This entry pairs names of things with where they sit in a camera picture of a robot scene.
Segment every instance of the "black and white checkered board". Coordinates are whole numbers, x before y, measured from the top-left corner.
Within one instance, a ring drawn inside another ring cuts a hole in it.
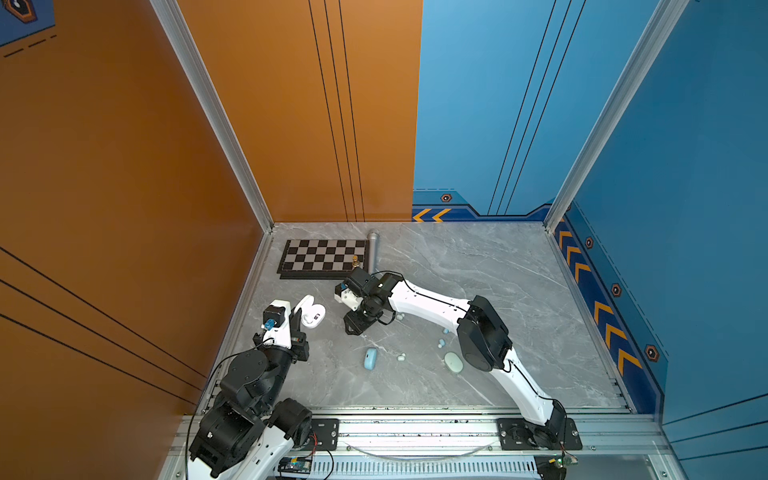
[[[367,250],[367,240],[288,240],[277,272],[281,279],[343,279],[354,255],[365,264]]]

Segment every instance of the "yellow chevron arrow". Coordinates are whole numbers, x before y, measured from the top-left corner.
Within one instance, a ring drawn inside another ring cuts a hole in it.
[[[629,353],[626,353],[622,349],[619,349],[619,373],[621,376],[624,376],[624,360],[629,360],[630,362],[637,365],[638,368],[643,368],[643,366],[640,364],[640,360],[634,358]]]
[[[605,324],[605,345],[608,347],[608,349],[611,349],[611,334],[619,335],[623,339],[627,339],[627,336],[624,335],[624,332],[616,328],[615,326],[611,325],[610,323]]]
[[[560,232],[560,250],[563,250],[563,237],[573,237],[573,234],[565,230]]]
[[[415,217],[413,217],[413,220],[416,220],[417,222],[423,222],[424,220],[422,220],[422,215],[423,215],[423,214],[426,214],[426,213],[427,213],[427,212],[429,212],[430,210],[431,210],[431,208],[425,208],[424,210],[422,210],[422,211],[418,212],[418,213],[416,214],[416,216],[415,216]]]
[[[576,277],[576,283],[578,283],[578,273],[580,270],[586,270],[588,272],[592,271],[589,265],[584,265],[583,263],[576,262],[576,271],[574,272],[574,276]]]
[[[581,250],[579,250],[577,247],[568,247],[565,249],[568,252],[568,257],[565,259],[568,266],[571,266],[571,253],[581,253]]]
[[[440,218],[440,217],[442,217],[443,215],[445,215],[445,214],[446,214],[446,213],[448,213],[449,211],[451,211],[451,209],[450,209],[450,208],[446,208],[445,210],[443,210],[443,211],[442,211],[442,212],[440,212],[439,214],[437,214],[437,215],[435,215],[434,217],[432,217],[432,219],[433,219],[435,222],[442,222],[442,218]]]
[[[600,315],[600,310],[603,310],[604,312],[608,312],[611,315],[614,314],[614,311],[608,305],[600,302],[595,302],[594,303],[594,322],[598,325],[600,325],[600,322],[598,321],[598,315]]]

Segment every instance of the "silver cylinder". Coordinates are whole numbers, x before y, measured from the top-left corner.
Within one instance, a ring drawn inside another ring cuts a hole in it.
[[[366,255],[366,271],[373,275],[376,272],[376,257],[379,255],[379,232],[368,232],[368,254]]]

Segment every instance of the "orange wall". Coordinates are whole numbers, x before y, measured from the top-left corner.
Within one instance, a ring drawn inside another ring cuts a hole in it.
[[[0,48],[3,476],[153,478],[261,232],[149,2],[55,15]]]
[[[179,3],[275,221],[410,220],[420,1]]]

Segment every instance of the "metal tube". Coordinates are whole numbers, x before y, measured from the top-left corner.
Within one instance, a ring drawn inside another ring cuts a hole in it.
[[[373,275],[376,272],[376,256],[379,254],[379,232],[368,232],[368,254],[366,255],[366,271]]]

